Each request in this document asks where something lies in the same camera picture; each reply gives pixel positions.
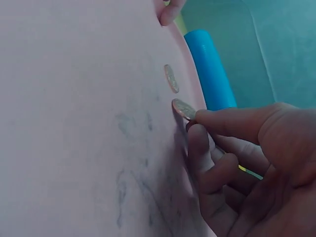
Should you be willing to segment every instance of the silver coin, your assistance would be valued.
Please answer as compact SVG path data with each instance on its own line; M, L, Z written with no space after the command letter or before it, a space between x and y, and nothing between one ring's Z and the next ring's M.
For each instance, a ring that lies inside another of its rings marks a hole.
M168 80L168 83L169 83L169 86L171 88L171 90L174 92L174 93L178 93L179 92L179 86L178 86L178 83L176 81L176 78L174 77L174 73L173 73L173 70L171 68L170 65L165 65L164 66L164 72L166 74L166 78Z
M196 117L195 109L180 99L173 99L172 107L179 115L188 121L194 120Z

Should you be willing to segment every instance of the pink surface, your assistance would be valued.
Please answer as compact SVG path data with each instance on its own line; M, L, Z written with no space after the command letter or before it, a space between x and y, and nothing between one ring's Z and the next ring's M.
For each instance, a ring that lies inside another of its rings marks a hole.
M1 0L1 236L209 236L171 100L205 105L183 37L157 20L162 8Z

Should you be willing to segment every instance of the blue pool noodle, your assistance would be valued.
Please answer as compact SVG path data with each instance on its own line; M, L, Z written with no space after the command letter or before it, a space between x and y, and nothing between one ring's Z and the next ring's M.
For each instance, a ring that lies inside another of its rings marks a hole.
M216 111L236 107L233 91L209 33L196 30L184 38L197 68L207 109Z

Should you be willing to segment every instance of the hand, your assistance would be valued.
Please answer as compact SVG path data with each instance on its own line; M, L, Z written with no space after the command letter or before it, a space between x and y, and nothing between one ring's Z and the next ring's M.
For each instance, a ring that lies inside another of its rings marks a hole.
M316 110L198 111L196 121L189 169L201 214L218 237L316 236Z
M170 0L170 4L166 6L160 16L160 23L162 26L167 26L180 14L180 11L186 0Z

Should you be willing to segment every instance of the teal background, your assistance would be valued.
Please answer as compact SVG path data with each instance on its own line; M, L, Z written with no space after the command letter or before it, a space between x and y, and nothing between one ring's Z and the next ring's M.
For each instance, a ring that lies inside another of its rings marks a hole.
M182 16L211 34L239 107L316 106L316 1L187 0Z

